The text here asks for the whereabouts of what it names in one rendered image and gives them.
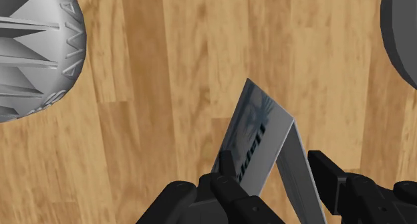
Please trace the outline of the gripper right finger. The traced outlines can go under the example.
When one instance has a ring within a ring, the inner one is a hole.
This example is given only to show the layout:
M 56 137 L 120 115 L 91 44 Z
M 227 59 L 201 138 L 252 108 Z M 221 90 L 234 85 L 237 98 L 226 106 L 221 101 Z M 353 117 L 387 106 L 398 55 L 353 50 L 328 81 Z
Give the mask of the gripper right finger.
M 319 198 L 341 224 L 417 224 L 417 182 L 399 181 L 392 189 L 348 173 L 320 150 L 307 154 Z

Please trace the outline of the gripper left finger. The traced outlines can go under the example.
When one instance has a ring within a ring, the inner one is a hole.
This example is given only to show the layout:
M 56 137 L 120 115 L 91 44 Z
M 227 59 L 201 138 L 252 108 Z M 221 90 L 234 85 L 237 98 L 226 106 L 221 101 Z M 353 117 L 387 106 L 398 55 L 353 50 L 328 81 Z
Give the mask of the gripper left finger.
M 186 181 L 169 183 L 136 224 L 285 224 L 235 178 L 232 154 L 224 150 L 219 172 L 201 176 L 197 186 Z

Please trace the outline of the grey book with picture cover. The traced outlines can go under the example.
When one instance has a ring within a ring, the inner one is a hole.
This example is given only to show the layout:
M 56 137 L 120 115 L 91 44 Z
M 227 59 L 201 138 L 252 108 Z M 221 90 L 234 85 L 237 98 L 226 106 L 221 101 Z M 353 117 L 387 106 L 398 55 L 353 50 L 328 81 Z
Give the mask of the grey book with picture cover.
M 301 224 L 327 224 L 297 124 L 283 107 L 248 79 L 221 150 L 232 154 L 236 179 L 260 195 L 274 166 Z

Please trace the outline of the dark grey round object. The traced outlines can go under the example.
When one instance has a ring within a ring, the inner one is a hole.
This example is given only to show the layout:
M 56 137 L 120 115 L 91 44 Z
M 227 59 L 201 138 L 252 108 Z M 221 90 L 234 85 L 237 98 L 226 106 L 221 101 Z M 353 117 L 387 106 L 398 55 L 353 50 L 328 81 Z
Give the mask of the dark grey round object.
M 417 90 L 417 0 L 381 0 L 380 30 L 392 65 Z

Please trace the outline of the grey patterned round bowl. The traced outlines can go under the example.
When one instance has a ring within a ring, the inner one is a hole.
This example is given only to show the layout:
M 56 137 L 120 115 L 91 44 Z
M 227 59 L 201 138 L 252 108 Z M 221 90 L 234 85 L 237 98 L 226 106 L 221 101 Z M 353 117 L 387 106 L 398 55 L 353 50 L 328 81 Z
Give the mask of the grey patterned round bowl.
M 86 42 L 77 0 L 0 0 L 0 123 L 62 99 L 82 72 Z

